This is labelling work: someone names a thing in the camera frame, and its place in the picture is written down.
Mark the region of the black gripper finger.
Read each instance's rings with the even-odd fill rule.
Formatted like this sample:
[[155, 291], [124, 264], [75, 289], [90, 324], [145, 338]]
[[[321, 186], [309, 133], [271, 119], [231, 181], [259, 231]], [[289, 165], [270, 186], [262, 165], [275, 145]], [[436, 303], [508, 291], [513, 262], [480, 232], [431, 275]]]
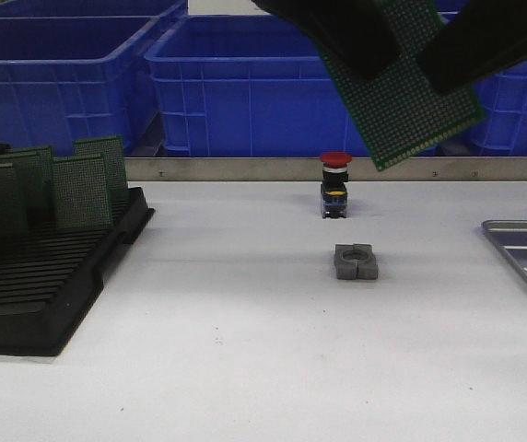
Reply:
[[263, 11], [295, 25], [320, 50], [361, 79], [374, 79], [401, 54], [375, 1], [259, 0]]
[[469, 1], [416, 57], [440, 94], [527, 61], [527, 1]]

